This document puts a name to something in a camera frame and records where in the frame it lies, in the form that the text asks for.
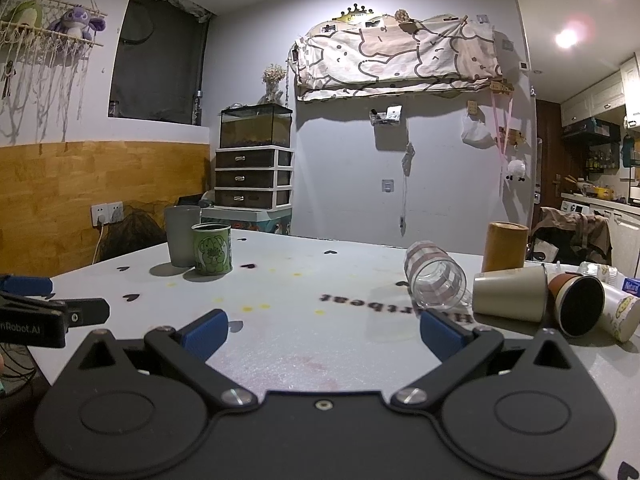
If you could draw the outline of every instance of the macrame net shelf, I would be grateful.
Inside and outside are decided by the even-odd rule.
[[[31,2],[41,11],[37,25],[13,23],[13,10]],[[83,6],[91,17],[106,14],[92,5]],[[84,83],[93,40],[76,38],[47,27],[78,3],[63,0],[0,0],[0,116],[8,114],[10,124],[2,121],[0,133],[14,143],[27,109],[36,107],[36,142],[41,142],[49,123],[49,112],[57,104],[56,123],[65,140],[68,109],[72,92],[78,93],[78,120],[82,114]]]

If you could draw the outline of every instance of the purple plush toy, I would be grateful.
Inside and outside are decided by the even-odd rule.
[[[72,38],[82,38],[91,41],[93,38],[89,29],[100,32],[104,30],[106,26],[103,18],[92,18],[88,10],[84,7],[76,6],[73,9],[68,9],[62,15],[62,18],[51,23],[48,29],[55,32],[62,32]]]

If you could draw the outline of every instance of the fish tank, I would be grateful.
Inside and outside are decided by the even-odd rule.
[[[293,110],[279,104],[227,108],[220,113],[220,148],[291,144]]]

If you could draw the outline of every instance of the silver bolt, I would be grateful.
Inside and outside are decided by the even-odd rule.
[[[322,412],[327,412],[333,406],[334,404],[330,400],[318,400],[318,402],[316,402],[316,408]]]
[[[427,400],[427,393],[420,388],[403,388],[396,392],[396,399],[403,404],[421,404]]]
[[[222,392],[220,398],[225,404],[229,404],[230,406],[244,406],[254,400],[254,394],[244,388],[231,388],[230,390]]]

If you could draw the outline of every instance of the dark window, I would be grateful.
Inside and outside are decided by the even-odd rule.
[[[193,121],[209,22],[168,1],[129,0],[111,81],[109,115]]]

